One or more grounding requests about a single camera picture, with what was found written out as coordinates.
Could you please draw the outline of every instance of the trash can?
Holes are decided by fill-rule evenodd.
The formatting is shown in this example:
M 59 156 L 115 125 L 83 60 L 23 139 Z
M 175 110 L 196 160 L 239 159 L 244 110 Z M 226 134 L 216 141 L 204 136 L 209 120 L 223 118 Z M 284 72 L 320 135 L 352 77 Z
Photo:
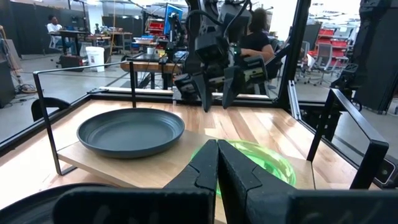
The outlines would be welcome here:
M 88 65 L 102 65 L 104 64 L 104 48 L 102 47 L 86 47 Z M 104 66 L 91 68 L 91 71 L 103 72 Z

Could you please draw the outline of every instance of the gray plate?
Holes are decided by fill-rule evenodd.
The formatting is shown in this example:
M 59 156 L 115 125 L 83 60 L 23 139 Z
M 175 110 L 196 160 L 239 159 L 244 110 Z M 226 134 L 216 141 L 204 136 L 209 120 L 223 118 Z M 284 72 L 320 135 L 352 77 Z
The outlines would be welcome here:
M 80 142 L 112 158 L 137 158 L 167 150 L 184 132 L 181 118 L 150 108 L 129 108 L 99 114 L 77 130 Z

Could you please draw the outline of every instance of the black curtain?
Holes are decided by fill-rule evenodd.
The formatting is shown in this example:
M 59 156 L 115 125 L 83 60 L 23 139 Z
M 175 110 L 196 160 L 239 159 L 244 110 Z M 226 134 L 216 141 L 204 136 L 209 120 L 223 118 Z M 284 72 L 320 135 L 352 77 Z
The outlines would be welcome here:
M 84 13 L 82 11 L 75 11 L 69 9 L 60 9 L 60 16 L 57 17 L 59 23 L 63 26 L 70 27 L 84 27 Z M 90 29 L 89 20 L 87 17 L 87 27 Z
M 21 57 L 21 50 L 19 47 L 18 35 L 15 29 L 16 23 L 10 0 L 0 0 L 0 24 L 6 32 L 7 39 L 11 39 L 17 50 L 18 56 Z
M 18 34 L 21 54 L 44 54 L 40 30 L 43 30 L 45 26 L 37 22 L 36 6 L 18 2 L 12 2 L 11 4 L 15 23 L 18 24 L 15 28 Z
M 40 42 L 42 43 L 42 48 L 44 49 L 44 52 L 46 54 L 59 52 L 54 49 L 49 49 L 51 36 L 49 35 L 49 31 L 47 30 L 47 24 L 50 22 L 49 15 L 57 16 L 57 14 L 59 14 L 59 10 L 44 6 L 36 6 L 35 9 L 38 24 L 37 35 L 40 37 Z

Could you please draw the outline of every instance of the translucent green bowl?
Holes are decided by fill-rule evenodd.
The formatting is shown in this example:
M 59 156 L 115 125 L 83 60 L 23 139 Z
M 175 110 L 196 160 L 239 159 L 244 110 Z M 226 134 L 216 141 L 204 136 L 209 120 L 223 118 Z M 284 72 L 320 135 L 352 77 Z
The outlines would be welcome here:
M 270 174 L 278 177 L 280 180 L 295 186 L 296 175 L 293 167 L 288 160 L 280 154 L 253 142 L 243 140 L 227 140 L 237 150 L 250 158 L 257 165 L 268 171 Z M 197 154 L 199 149 L 195 150 L 191 159 Z M 217 185 L 217 194 L 221 196 L 220 188 Z

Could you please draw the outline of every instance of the monitor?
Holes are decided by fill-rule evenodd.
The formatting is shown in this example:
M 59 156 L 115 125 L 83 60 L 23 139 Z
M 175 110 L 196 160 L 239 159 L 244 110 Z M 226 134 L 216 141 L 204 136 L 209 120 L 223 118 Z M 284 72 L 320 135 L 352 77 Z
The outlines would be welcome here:
M 176 13 L 178 13 L 178 19 L 181 21 L 182 20 L 182 9 L 177 8 L 177 7 L 167 3 L 165 11 L 166 11 L 166 13 L 165 13 L 165 17 L 164 17 L 164 30 L 163 30 L 163 33 L 164 34 L 170 34 L 169 15 L 172 12 L 176 12 Z

